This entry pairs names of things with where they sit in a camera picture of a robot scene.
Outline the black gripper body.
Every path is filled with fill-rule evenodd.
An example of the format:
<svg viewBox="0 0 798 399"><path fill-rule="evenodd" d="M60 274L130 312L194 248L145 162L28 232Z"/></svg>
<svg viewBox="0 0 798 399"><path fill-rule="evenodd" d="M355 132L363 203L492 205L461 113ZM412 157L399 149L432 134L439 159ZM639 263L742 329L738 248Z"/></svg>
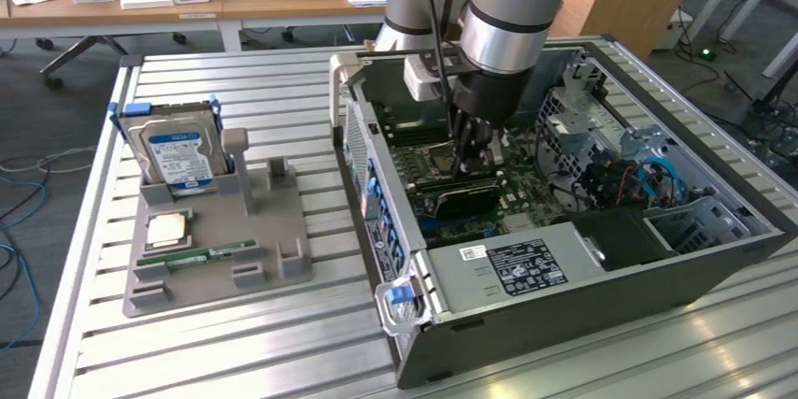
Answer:
<svg viewBox="0 0 798 399"><path fill-rule="evenodd" d="M452 114L504 126L517 110L528 79L528 70L511 75L488 71L459 75L453 88Z"/></svg>

